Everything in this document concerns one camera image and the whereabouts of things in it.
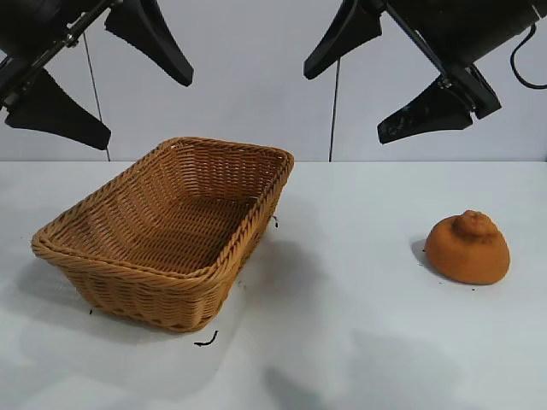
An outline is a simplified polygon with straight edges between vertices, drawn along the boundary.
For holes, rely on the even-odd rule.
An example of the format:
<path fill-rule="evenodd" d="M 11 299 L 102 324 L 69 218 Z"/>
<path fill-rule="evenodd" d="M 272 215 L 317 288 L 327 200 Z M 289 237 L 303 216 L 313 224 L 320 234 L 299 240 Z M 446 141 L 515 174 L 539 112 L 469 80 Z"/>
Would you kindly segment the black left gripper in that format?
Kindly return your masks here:
<path fill-rule="evenodd" d="M 94 149 L 107 149 L 111 131 L 80 107 L 44 69 L 62 50 L 78 45 L 106 10 L 107 31 L 148 56 L 180 85 L 193 67 L 179 48 L 156 0 L 2 1 L 1 109 L 5 124 L 47 132 Z"/>

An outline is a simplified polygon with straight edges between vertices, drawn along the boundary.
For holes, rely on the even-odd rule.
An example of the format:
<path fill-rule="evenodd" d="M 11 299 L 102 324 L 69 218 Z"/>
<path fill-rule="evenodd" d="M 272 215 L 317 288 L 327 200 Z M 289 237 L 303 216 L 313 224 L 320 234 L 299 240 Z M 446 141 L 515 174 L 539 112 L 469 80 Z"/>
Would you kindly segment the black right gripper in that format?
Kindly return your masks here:
<path fill-rule="evenodd" d="M 458 131 L 501 103 L 475 63 L 546 17 L 545 1 L 343 0 L 303 64 L 315 79 L 342 56 L 382 34 L 384 11 L 439 71 L 419 96 L 377 126 L 388 144 L 414 135 Z"/>

